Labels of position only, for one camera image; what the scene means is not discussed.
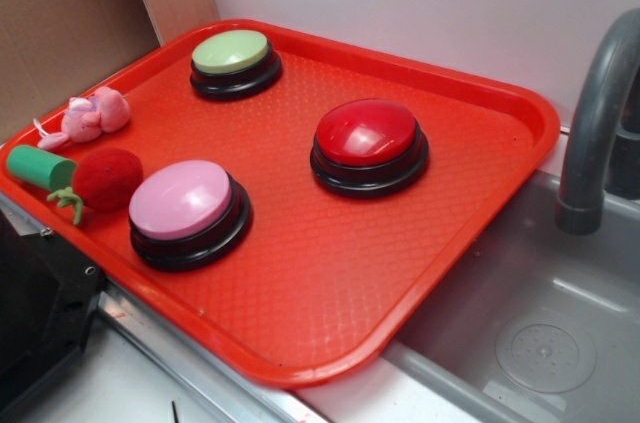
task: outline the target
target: pink toy pig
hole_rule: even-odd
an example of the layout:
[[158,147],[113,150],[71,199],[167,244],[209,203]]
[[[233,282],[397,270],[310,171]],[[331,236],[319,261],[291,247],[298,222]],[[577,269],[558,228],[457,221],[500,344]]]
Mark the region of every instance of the pink toy pig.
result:
[[101,86],[89,98],[69,99],[69,109],[62,117],[61,131],[47,133],[34,120],[42,139],[38,148],[52,151],[71,143],[95,140],[103,132],[113,133],[127,124],[131,117],[129,104],[119,91]]

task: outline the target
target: cardboard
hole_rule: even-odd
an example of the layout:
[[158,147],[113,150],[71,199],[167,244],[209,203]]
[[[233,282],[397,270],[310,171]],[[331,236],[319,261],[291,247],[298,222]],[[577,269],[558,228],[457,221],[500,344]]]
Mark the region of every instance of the cardboard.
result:
[[0,0],[0,143],[158,46],[142,0]]

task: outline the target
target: sink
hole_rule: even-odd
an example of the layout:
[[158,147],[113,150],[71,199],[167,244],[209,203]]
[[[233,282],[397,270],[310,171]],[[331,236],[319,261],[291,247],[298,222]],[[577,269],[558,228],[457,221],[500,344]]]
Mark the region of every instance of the sink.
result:
[[608,195],[601,229],[568,235],[558,186],[534,174],[398,333],[414,357],[395,363],[491,421],[637,422],[640,206]]

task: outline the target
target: plastic tray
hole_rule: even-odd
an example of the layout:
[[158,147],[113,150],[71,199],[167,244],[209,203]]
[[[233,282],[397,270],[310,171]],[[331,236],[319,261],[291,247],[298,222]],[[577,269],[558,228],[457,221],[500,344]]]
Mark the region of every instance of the plastic tray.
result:
[[[235,28],[267,35],[284,74],[251,98],[202,99],[189,83],[190,54]],[[68,208],[6,172],[13,146],[39,140],[34,128],[0,150],[0,190],[239,372],[287,388],[376,356],[559,134],[551,105],[522,88],[245,20],[198,28],[102,84],[125,95],[131,122],[61,154],[77,160],[98,147],[127,148],[146,175],[192,158],[221,164],[255,210],[240,247],[211,266],[162,273],[131,248],[126,210],[89,210],[72,226]],[[413,112],[430,162],[407,190],[355,201],[317,185],[309,152],[327,111],[369,97]],[[63,110],[41,119],[48,131],[59,130]]]

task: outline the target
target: green strawberry stem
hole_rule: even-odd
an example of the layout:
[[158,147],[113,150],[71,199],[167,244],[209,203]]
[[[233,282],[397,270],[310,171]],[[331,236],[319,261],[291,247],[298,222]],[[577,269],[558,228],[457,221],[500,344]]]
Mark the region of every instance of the green strawberry stem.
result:
[[56,198],[60,198],[58,206],[64,208],[65,206],[73,205],[73,224],[78,226],[82,220],[82,209],[84,208],[84,201],[78,195],[73,192],[70,186],[67,186],[63,190],[56,190],[47,196],[47,201],[53,201]]

